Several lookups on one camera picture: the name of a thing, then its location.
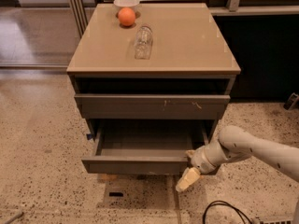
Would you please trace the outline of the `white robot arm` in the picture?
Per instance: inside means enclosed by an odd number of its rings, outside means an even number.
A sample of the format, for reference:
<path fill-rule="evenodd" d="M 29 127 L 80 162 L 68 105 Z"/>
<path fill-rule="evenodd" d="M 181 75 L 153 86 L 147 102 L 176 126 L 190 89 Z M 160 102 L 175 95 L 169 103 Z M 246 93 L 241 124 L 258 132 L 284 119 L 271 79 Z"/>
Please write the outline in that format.
<path fill-rule="evenodd" d="M 218 140 L 187 150 L 190 167 L 177 182 L 176 191 L 182 192 L 195 183 L 201 175 L 214 172 L 224 163 L 243 161 L 255 157 L 299 182 L 299 148 L 258 138 L 237 126 L 226 126 L 219 132 Z"/>

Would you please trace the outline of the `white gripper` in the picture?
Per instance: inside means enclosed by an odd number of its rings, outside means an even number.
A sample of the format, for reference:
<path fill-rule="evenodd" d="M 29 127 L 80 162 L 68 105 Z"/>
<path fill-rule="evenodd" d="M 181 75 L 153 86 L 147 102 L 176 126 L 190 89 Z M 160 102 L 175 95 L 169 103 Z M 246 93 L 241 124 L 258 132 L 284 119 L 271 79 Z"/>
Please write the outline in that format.
<path fill-rule="evenodd" d="M 211 174 L 229 160 L 230 152 L 219 142 L 212 142 L 196 150 L 186 150 L 193 168 L 187 168 L 176 184 L 176 191 L 182 192 L 199 180 L 201 174 Z"/>

